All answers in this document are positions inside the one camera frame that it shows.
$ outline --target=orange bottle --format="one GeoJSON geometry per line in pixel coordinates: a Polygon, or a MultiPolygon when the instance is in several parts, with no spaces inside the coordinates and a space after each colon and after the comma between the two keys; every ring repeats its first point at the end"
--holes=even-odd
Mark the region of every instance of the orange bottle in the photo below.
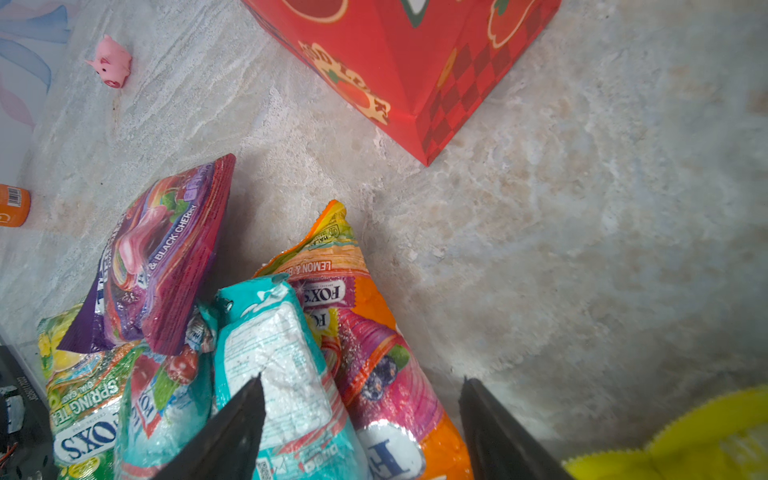
{"type": "Polygon", "coordinates": [[[0,227],[20,227],[29,215],[29,191],[0,184],[0,227]]]}

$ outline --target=pink pig toy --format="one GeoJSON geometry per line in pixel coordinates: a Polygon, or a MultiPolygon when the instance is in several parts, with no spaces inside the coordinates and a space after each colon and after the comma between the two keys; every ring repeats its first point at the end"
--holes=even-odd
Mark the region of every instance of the pink pig toy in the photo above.
{"type": "Polygon", "coordinates": [[[131,54],[109,35],[96,47],[96,59],[85,63],[95,68],[101,80],[112,88],[121,88],[131,74],[131,54]]]}

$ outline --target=marble floor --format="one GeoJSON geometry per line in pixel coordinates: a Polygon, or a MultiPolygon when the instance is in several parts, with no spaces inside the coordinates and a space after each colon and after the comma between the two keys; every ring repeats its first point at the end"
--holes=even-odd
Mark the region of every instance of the marble floor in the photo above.
{"type": "Polygon", "coordinates": [[[0,333],[91,284],[152,180],[232,152],[206,290],[349,210],[374,280],[454,418],[483,380],[559,458],[636,447],[768,379],[768,2],[564,0],[424,168],[237,0],[84,0],[0,232],[0,333]],[[83,63],[105,33],[134,73],[83,63]]]}

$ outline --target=red box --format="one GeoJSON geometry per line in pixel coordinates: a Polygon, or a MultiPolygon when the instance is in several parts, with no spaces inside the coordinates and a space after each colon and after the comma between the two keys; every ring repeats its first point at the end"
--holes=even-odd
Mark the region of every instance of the red box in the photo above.
{"type": "Polygon", "coordinates": [[[243,0],[265,30],[424,165],[561,0],[243,0]]]}

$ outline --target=fox's candy bag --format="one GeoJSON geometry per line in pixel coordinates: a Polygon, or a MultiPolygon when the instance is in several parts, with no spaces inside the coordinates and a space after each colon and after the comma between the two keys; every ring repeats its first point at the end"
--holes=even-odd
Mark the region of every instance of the fox's candy bag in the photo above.
{"type": "Polygon", "coordinates": [[[215,356],[217,406],[261,373],[266,419],[255,480],[370,478],[323,354],[284,278],[219,290],[211,310],[226,325],[215,356]]]}
{"type": "Polygon", "coordinates": [[[181,352],[194,297],[214,256],[234,165],[228,154],[155,182],[132,203],[101,255],[94,309],[78,314],[62,349],[89,353],[146,339],[153,352],[181,352]]]}
{"type": "Polygon", "coordinates": [[[197,308],[181,355],[152,353],[146,343],[136,347],[141,354],[120,407],[115,480],[153,478],[203,428],[214,397],[210,364],[215,347],[197,308]]]}
{"type": "Polygon", "coordinates": [[[257,272],[290,275],[377,478],[472,478],[467,448],[397,332],[346,209],[332,201],[309,235],[257,272]]]}
{"type": "Polygon", "coordinates": [[[138,342],[107,352],[65,352],[57,347],[81,308],[43,319],[38,346],[51,409],[54,461],[59,478],[112,480],[120,398],[138,342]]]}

